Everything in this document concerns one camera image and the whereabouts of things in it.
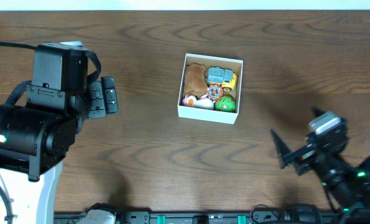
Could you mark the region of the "grey yellow toy truck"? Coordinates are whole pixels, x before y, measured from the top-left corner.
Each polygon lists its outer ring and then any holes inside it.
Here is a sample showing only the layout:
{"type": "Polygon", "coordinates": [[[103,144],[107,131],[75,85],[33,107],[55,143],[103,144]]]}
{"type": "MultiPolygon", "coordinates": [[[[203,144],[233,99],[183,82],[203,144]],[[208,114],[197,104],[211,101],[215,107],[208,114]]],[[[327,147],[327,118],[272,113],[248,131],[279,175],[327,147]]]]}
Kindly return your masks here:
{"type": "Polygon", "coordinates": [[[207,84],[219,85],[225,92],[236,89],[238,76],[230,69],[210,67],[208,69],[207,84]]]}

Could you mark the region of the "orange round toy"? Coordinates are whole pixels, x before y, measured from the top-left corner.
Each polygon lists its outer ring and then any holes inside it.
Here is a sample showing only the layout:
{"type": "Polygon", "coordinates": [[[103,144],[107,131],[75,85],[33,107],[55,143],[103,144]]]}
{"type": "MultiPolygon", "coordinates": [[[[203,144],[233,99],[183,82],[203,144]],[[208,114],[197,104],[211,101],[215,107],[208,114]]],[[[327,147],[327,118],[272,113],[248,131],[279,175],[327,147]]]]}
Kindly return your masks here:
{"type": "Polygon", "coordinates": [[[207,89],[207,97],[216,102],[223,96],[223,89],[220,85],[211,84],[207,89]]]}

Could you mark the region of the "brown plush toy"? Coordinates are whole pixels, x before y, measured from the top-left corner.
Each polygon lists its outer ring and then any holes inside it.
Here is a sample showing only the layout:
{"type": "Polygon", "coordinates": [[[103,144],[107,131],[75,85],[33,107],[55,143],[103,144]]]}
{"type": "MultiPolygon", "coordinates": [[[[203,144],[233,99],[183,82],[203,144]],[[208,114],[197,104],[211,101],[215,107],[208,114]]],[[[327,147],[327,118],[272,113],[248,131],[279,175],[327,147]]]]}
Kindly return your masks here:
{"type": "Polygon", "coordinates": [[[206,94],[207,89],[206,67],[197,63],[187,65],[185,68],[183,96],[193,95],[201,98],[206,94]]]}

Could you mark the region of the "green ball with orange numbers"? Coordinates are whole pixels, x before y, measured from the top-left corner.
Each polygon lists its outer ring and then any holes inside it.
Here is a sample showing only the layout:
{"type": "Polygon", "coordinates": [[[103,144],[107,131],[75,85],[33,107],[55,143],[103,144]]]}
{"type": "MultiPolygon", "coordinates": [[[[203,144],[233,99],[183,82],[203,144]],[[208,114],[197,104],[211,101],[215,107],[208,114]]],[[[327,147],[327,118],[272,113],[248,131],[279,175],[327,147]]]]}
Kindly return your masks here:
{"type": "Polygon", "coordinates": [[[231,96],[222,96],[216,101],[215,110],[234,113],[236,111],[236,102],[231,96]]]}

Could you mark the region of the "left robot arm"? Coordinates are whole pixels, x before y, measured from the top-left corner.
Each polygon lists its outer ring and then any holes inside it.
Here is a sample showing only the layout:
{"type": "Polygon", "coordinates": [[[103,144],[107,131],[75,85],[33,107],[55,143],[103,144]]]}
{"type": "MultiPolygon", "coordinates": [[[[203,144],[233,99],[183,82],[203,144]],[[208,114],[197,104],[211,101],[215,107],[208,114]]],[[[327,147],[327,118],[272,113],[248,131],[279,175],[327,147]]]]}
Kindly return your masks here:
{"type": "Polygon", "coordinates": [[[53,223],[63,160],[87,119],[118,112],[113,77],[35,75],[27,103],[0,105],[0,196],[7,223],[53,223]]]}

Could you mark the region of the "white pink toy animal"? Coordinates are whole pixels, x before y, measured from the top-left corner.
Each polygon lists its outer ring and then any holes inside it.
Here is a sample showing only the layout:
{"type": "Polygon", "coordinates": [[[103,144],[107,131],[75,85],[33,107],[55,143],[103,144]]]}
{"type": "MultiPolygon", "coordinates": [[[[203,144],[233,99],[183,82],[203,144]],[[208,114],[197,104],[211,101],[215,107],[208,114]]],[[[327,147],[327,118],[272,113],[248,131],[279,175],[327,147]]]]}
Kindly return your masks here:
{"type": "Polygon", "coordinates": [[[211,100],[207,95],[203,95],[200,99],[198,99],[194,95],[186,95],[181,100],[181,105],[191,108],[213,110],[215,107],[215,102],[211,100]]]}

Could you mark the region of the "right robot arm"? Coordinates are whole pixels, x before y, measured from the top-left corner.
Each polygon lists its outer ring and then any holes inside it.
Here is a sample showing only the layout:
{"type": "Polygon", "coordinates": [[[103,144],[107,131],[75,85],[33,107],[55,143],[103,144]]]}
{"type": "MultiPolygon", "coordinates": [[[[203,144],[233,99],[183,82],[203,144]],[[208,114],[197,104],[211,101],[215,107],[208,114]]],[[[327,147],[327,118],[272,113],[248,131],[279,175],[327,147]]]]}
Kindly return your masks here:
{"type": "Polygon", "coordinates": [[[294,166],[297,175],[316,173],[325,191],[331,194],[348,216],[370,210],[370,169],[354,167],[341,156],[349,141],[348,121],[331,111],[312,109],[306,145],[291,151],[272,129],[281,169],[294,166]]]}

